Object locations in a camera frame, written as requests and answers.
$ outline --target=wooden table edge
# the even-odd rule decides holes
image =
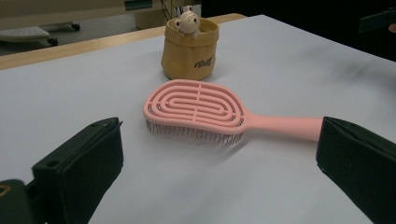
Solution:
[[[209,18],[215,23],[235,21],[246,16],[232,13]],[[22,53],[0,56],[0,70],[23,66],[32,63],[41,63],[81,53],[91,52],[98,49],[111,48],[122,44],[152,38],[164,34],[165,27],[156,27],[147,30],[135,31],[122,35],[112,35],[92,40],[81,41],[68,45],[61,45],[47,49],[37,49]]]

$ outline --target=plush toy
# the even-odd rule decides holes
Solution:
[[[175,20],[175,27],[180,35],[191,35],[192,38],[196,38],[201,33],[199,30],[200,18],[192,11],[192,7],[184,8],[185,12]]]

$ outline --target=white plush toy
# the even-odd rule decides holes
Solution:
[[[185,12],[175,20],[175,27],[178,33],[182,36],[191,35],[192,38],[196,38],[201,31],[199,30],[200,19],[197,14],[192,11],[192,7],[184,7]]]

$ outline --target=pink hairbrush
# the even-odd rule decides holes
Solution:
[[[203,81],[176,79],[162,84],[144,105],[154,133],[202,138],[222,144],[240,140],[248,129],[260,129],[318,141],[323,118],[258,116],[227,88]]]

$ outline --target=white tabletop surface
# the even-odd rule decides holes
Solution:
[[[205,81],[249,110],[346,119],[396,142],[396,63],[265,16],[219,33]],[[314,142],[247,131],[220,147],[151,134],[142,106],[168,80],[163,40],[0,71],[0,179],[28,183],[31,167],[75,133],[119,117],[124,167],[90,223],[371,223],[319,170]]]

